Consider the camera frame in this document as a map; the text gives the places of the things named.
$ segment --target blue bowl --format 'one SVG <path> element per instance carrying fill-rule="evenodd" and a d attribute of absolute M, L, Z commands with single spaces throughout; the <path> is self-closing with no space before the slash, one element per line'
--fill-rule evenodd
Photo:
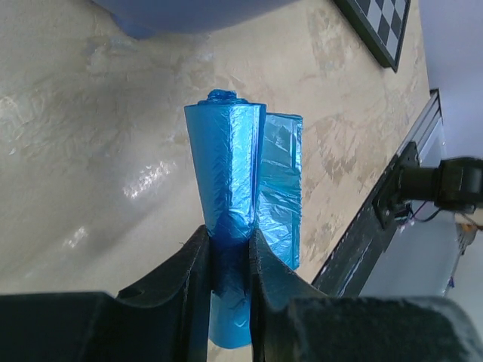
<path fill-rule="evenodd" d="M 298 0 L 94 0 L 134 38 L 222 29 Z"/>

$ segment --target blue plastic bag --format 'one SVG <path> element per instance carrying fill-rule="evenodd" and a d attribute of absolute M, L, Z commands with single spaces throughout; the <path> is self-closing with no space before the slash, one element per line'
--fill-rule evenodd
<path fill-rule="evenodd" d="M 273 253 L 300 265 L 302 117 L 267 113 L 263 131 L 257 225 Z"/>
<path fill-rule="evenodd" d="M 255 226 L 282 261 L 299 265 L 302 118 L 266 114 L 265 105 L 224 90 L 185 114 L 211 238 L 209 336 L 220 347 L 242 347 L 251 341 L 248 241 Z"/>
<path fill-rule="evenodd" d="M 248 239 L 255 227 L 264 104 L 213 90 L 185 107 L 214 276 L 210 339 L 223 348 L 250 343 Z"/>

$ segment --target table surface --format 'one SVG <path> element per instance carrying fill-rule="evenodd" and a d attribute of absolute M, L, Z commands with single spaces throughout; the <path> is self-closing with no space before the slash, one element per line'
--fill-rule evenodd
<path fill-rule="evenodd" d="M 304 117 L 311 281 L 429 99 L 416 0 L 397 74 L 328 0 L 141 42 L 89 2 L 0 6 L 1 293 L 115 293 L 175 253 L 203 222 L 183 107 L 215 87 Z"/>

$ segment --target white wall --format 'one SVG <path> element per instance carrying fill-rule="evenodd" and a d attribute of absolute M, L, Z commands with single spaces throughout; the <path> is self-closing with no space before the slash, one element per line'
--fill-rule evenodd
<path fill-rule="evenodd" d="M 448 156 L 483 157 L 483 1 L 420 0 L 431 88 L 441 91 Z"/>

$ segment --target roll of trash bags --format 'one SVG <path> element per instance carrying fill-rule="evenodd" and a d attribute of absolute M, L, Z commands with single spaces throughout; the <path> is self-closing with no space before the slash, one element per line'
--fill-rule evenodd
<path fill-rule="evenodd" d="M 211 238 L 209 336 L 222 348 L 251 342 L 248 241 L 258 227 L 274 254 L 299 266 L 302 118 L 213 90 L 185 107 L 203 214 Z"/>
<path fill-rule="evenodd" d="M 267 113 L 263 131 L 257 226 L 273 253 L 300 265 L 302 117 Z"/>
<path fill-rule="evenodd" d="M 208 234 L 211 238 L 213 343 L 250 343 L 248 240 L 254 231 L 260 183 L 264 104 L 213 90 L 185 107 L 186 125 Z"/>

